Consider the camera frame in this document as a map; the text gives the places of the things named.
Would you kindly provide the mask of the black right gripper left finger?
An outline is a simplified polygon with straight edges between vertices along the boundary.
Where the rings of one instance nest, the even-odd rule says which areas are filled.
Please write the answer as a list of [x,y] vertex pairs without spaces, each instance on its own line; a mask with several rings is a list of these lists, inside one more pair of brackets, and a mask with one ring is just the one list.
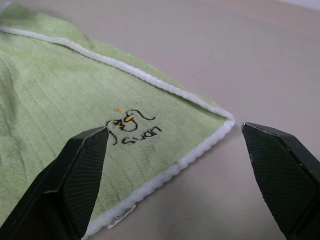
[[80,240],[97,200],[109,130],[70,138],[0,227],[2,240]]

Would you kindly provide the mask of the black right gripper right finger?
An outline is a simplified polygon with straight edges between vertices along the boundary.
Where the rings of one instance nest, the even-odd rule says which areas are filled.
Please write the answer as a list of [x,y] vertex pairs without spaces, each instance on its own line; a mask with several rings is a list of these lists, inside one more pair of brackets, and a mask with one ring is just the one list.
[[244,122],[241,132],[260,189],[288,240],[320,238],[320,162],[292,134]]

